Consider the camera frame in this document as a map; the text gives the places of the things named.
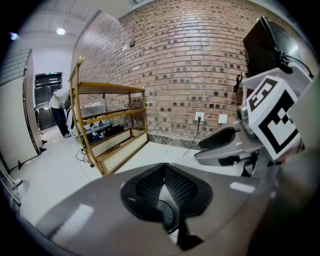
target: brick wall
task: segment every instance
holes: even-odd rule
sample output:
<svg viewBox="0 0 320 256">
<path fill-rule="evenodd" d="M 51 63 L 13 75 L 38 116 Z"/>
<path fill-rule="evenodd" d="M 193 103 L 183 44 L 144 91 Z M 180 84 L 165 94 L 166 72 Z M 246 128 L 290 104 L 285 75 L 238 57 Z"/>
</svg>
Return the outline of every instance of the brick wall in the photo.
<svg viewBox="0 0 320 256">
<path fill-rule="evenodd" d="M 299 45 L 302 60 L 318 67 L 303 39 L 275 14 L 246 0 L 156 0 L 119 20 L 99 13 L 77 42 L 71 68 L 80 55 L 80 81 L 144 87 L 148 132 L 193 139 L 195 112 L 204 112 L 198 139 L 214 131 L 219 114 L 236 120 L 232 93 L 236 76 L 246 76 L 242 40 L 262 15 L 282 26 Z M 124 44 L 135 46 L 122 51 Z M 141 104 L 140 94 L 132 104 Z M 82 95 L 81 104 L 104 101 Z M 125 95 L 106 95 L 109 111 L 127 108 Z"/>
</svg>

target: white floor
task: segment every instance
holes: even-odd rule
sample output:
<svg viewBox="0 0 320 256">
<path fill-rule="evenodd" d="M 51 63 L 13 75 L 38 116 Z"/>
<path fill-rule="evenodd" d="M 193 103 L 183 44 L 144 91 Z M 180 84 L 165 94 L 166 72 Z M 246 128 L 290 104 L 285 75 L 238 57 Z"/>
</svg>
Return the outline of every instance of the white floor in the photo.
<svg viewBox="0 0 320 256">
<path fill-rule="evenodd" d="M 26 162 L 20 170 L 14 169 L 10 175 L 14 179 L 29 181 L 26 197 L 21 202 L 20 214 L 35 225 L 40 218 L 55 204 L 80 189 L 87 183 L 101 177 L 99 171 L 91 168 L 88 163 L 76 159 L 81 149 L 77 138 L 63 138 L 57 126 L 43 131 L 43 145 L 47 150 L 40 156 Z M 242 168 L 212 167 L 200 165 L 194 159 L 197 150 L 187 149 L 148 142 L 134 157 L 118 171 L 124 172 L 139 166 L 154 163 L 179 163 L 208 172 L 240 176 Z M 176 240 L 178 233 L 172 234 Z"/>
</svg>

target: marble skirting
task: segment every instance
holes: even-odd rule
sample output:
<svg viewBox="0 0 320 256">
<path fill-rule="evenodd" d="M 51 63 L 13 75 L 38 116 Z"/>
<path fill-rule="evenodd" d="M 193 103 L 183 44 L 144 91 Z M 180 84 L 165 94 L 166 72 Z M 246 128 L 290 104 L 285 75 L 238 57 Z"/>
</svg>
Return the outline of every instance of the marble skirting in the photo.
<svg viewBox="0 0 320 256">
<path fill-rule="evenodd" d="M 174 147 L 186 148 L 186 149 L 188 149 L 192 143 L 192 140 L 182 139 L 182 138 L 171 138 L 171 137 L 155 135 L 155 134 L 148 134 L 148 136 L 149 136 L 150 142 L 174 146 Z M 201 150 L 198 147 L 197 141 L 193 142 L 193 144 L 191 145 L 191 149 Z"/>
</svg>

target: wall outlet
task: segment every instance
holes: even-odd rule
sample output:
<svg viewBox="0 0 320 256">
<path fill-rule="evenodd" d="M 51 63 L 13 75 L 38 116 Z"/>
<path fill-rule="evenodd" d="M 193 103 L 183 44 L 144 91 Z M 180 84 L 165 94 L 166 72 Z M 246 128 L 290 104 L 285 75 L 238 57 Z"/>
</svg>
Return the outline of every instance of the wall outlet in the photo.
<svg viewBox="0 0 320 256">
<path fill-rule="evenodd" d="M 203 112 L 195 112 L 195 118 L 194 120 L 197 120 L 198 121 L 198 117 L 201 117 L 201 120 L 200 121 L 203 121 L 205 119 L 205 113 Z"/>
</svg>

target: person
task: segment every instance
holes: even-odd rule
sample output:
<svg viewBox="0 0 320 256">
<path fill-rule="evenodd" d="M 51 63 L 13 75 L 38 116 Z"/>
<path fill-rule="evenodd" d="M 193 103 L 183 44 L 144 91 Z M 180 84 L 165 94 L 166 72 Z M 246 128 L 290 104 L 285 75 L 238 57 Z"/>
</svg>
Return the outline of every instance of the person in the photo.
<svg viewBox="0 0 320 256">
<path fill-rule="evenodd" d="M 71 137 L 66 125 L 66 116 L 62 108 L 69 102 L 69 90 L 60 89 L 53 93 L 50 99 L 49 106 L 51 107 L 53 118 L 59 127 L 59 130 L 64 138 Z"/>
</svg>

